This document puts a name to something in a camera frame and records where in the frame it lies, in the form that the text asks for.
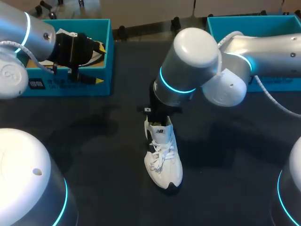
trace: blue plastic bin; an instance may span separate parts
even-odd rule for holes
[[[106,54],[103,67],[82,67],[80,73],[102,79],[103,82],[95,85],[86,85],[80,82],[72,83],[67,79],[68,68],[57,69],[52,75],[39,68],[27,68],[30,82],[39,82],[39,87],[28,86],[23,93],[24,97],[43,96],[108,96],[111,92],[111,77],[114,55],[114,40],[109,19],[83,20],[45,20],[52,25],[55,31],[60,28],[68,32],[85,33],[92,40],[105,44]]]
[[[233,31],[240,31],[244,35],[255,37],[300,33],[301,23],[296,16],[209,17],[206,31],[219,42]],[[261,80],[268,91],[301,91],[301,78],[265,77]],[[256,80],[251,79],[248,91],[262,90]]]

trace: black table surface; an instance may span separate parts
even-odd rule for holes
[[[38,138],[74,193],[79,226],[271,225],[269,200],[301,121],[263,93],[221,108],[198,91],[172,117],[183,182],[175,196],[145,166],[144,120],[170,42],[118,42],[110,97],[18,98],[0,102],[0,127]],[[301,93],[273,93],[300,112]]]

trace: shoe lace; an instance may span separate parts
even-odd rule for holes
[[[157,144],[154,140],[150,145],[154,146],[155,152],[153,155],[153,162],[150,166],[159,172],[163,166],[164,160],[174,158],[174,141],[171,139],[167,144]]]

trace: blue led ring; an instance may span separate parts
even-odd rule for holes
[[[294,222],[296,226],[300,226],[300,225],[292,218],[292,216],[288,213],[288,211],[286,210],[284,204],[282,203],[282,200],[281,200],[281,197],[280,197],[280,191],[279,191],[279,181],[280,181],[281,173],[282,173],[282,171],[281,171],[280,174],[279,174],[278,182],[277,182],[277,191],[278,191],[279,201],[280,201],[280,203],[281,203],[281,206],[282,206],[283,210],[284,210],[285,213],[288,215],[288,217],[291,219],[291,221]]]
[[[67,183],[66,183],[66,180],[64,179],[65,181],[65,186],[66,186],[66,196],[65,196],[65,203],[64,203],[64,206],[62,208],[62,211],[60,213],[60,215],[58,216],[58,218],[56,219],[55,223],[52,225],[52,226],[56,226],[58,224],[58,222],[60,221],[60,219],[62,218],[62,215],[65,211],[65,208],[66,208],[66,205],[67,205],[67,199],[68,199],[68,188],[67,188]]]
[[[24,46],[25,43],[27,42],[27,39],[28,39],[28,36],[29,36],[29,32],[30,32],[30,17],[29,15],[25,12],[25,15],[27,17],[27,29],[26,29],[26,34],[25,34],[25,37],[24,37],[24,40],[22,41],[21,45]],[[20,48],[18,48],[15,53],[18,53],[20,52]]]
[[[177,92],[177,93],[191,93],[193,91],[195,91],[196,89],[192,89],[192,90],[189,90],[189,91],[180,91],[180,90],[176,90],[174,88],[172,88],[170,85],[167,84],[167,82],[163,79],[163,76],[162,76],[162,67],[160,67],[160,77],[161,77],[161,80],[162,82],[164,83],[164,85],[166,85],[169,89],[171,89],[172,91],[174,92]]]

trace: robotic arm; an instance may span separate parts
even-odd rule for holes
[[[79,73],[79,66],[89,62],[93,51],[104,54],[101,44],[85,34],[76,37],[56,34],[53,26],[0,1],[0,99],[21,95],[28,85],[28,75],[16,54],[25,52],[35,64],[50,73],[57,65],[71,69],[69,79],[94,84],[96,78]],[[54,62],[52,69],[39,61]]]
[[[153,114],[170,115],[201,87],[215,105],[235,106],[251,76],[301,75],[301,34],[248,37],[240,32],[220,43],[207,32],[187,28],[174,39],[150,88]]]

